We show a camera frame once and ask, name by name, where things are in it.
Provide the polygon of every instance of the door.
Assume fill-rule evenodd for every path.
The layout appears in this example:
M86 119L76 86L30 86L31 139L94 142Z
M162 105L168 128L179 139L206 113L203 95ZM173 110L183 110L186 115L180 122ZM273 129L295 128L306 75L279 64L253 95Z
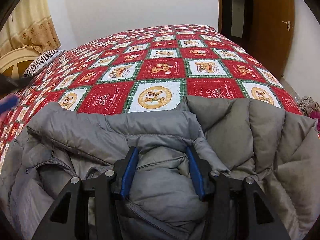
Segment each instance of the door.
M284 72L291 49L293 21L294 0L253 0L247 52L278 80Z

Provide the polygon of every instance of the red bedspread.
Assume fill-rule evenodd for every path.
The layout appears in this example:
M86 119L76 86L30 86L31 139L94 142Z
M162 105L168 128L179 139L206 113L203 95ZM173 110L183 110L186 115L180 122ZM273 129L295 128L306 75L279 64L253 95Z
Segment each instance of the red bedspread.
M300 113L270 72L212 27L125 31L62 54L18 93L0 132L0 169L10 141L51 101L80 113L119 114L170 110L187 94L250 97Z

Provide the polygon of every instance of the door handle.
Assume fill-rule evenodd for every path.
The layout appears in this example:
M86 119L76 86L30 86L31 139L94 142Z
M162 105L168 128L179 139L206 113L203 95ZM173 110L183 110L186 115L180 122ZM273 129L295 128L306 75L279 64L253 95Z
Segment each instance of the door handle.
M288 31L290 31L290 25L291 25L291 22L290 22L290 21L288 21L288 22L284 22L284 21L282 21L282 22L288 25L287 30L288 30Z

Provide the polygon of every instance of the curtain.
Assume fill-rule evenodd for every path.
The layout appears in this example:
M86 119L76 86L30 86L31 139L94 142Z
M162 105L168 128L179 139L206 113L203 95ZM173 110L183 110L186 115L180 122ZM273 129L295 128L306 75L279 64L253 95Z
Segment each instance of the curtain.
M0 32L0 57L22 47L43 53L60 46L47 0L21 0Z

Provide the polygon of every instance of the jacket zipper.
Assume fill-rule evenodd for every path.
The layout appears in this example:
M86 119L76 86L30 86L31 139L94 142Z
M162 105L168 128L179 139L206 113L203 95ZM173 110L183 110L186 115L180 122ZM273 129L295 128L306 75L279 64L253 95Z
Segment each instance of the jacket zipper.
M62 166L64 168L68 169L68 171L70 171L73 176L75 176L75 177L77 176L77 174L72 169L70 169L69 166L67 166L67 165L65 165L63 163L60 163L60 162L52 161L52 160L40 163L40 164L36 165L35 167L33 167L33 169L37 169L37 168L39 168L39 167L41 167L43 165L46 165L46 164L56 164L56 165Z
M171 235L170 233L168 233L167 231L163 230L162 228L158 227L157 225L151 223L150 221L146 220L144 217L142 217L141 215L139 215L135 210L133 210L128 204L125 204L125 206L127 208L129 208L136 216L138 216L140 219L142 219L143 221L145 221L146 223L148 223L149 225L153 226L154 228L160 230L161 232L175 238L175 239L179 239L176 236Z

